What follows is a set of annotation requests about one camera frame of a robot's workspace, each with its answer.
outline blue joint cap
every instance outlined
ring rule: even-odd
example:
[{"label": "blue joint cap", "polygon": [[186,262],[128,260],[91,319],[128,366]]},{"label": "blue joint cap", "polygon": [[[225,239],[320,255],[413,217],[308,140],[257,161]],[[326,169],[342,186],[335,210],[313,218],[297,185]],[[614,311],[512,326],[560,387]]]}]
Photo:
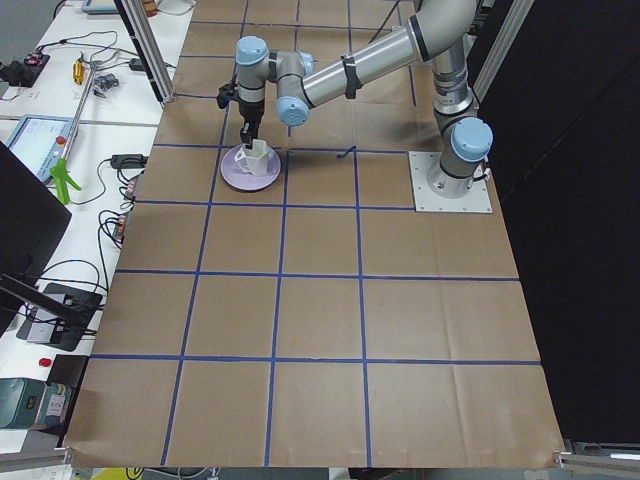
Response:
[{"label": "blue joint cap", "polygon": [[242,37],[236,44],[236,63],[242,66],[260,63],[269,53],[267,42],[260,37]]},{"label": "blue joint cap", "polygon": [[280,97],[276,108],[282,123],[290,127],[302,125],[309,118],[309,107],[298,97]]},{"label": "blue joint cap", "polygon": [[304,62],[304,74],[311,75],[313,73],[313,55],[306,52],[298,52]]},{"label": "blue joint cap", "polygon": [[487,156],[492,144],[491,127],[479,118],[463,118],[456,123],[451,133],[451,147],[465,162],[479,162]]}]

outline cardboard surface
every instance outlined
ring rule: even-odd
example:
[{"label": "cardboard surface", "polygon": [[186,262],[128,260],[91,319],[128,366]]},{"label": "cardboard surface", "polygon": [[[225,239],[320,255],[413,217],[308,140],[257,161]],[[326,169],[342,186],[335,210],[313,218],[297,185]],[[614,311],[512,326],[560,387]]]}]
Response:
[{"label": "cardboard surface", "polygon": [[413,210],[406,151],[442,148],[428,67],[291,130],[270,85],[280,178],[243,193],[217,171],[240,141],[237,105],[213,96],[241,34],[322,67],[390,4],[197,3],[67,436],[79,464],[551,464],[562,443],[493,185],[491,215]]}]

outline computer monitor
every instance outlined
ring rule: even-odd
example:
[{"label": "computer monitor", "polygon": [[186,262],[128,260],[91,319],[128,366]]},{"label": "computer monitor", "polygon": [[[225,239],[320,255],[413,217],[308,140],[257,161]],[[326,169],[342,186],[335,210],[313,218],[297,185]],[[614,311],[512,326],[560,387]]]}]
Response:
[{"label": "computer monitor", "polygon": [[[0,142],[0,335],[28,302],[59,319],[56,334],[42,343],[77,346],[102,296],[58,284],[45,293],[33,288],[70,220],[64,205]],[[28,339],[29,328],[25,321],[18,337]]]}]

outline green clip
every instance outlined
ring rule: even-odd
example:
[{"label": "green clip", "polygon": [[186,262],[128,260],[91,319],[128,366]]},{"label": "green clip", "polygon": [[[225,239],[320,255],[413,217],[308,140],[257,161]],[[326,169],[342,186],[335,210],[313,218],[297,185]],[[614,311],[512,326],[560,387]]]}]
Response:
[{"label": "green clip", "polygon": [[63,205],[68,205],[71,199],[69,198],[69,187],[67,184],[71,185],[76,190],[82,190],[80,185],[73,181],[73,179],[69,176],[69,171],[67,170],[67,161],[64,158],[60,158],[58,163],[55,166],[51,167],[51,176],[56,183],[56,193],[58,194],[58,200],[62,202]]}]

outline white mounting plate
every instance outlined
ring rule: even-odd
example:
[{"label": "white mounting plate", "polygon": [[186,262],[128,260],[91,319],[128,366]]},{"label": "white mounting plate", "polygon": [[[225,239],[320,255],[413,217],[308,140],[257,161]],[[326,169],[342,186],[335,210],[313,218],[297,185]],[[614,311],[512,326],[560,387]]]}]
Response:
[{"label": "white mounting plate", "polygon": [[[462,198],[449,199],[435,193],[427,184],[427,171],[440,160],[441,152],[409,152],[413,200],[417,212],[438,213],[492,213],[486,181],[474,182]],[[482,175],[479,165],[475,176]]]}]

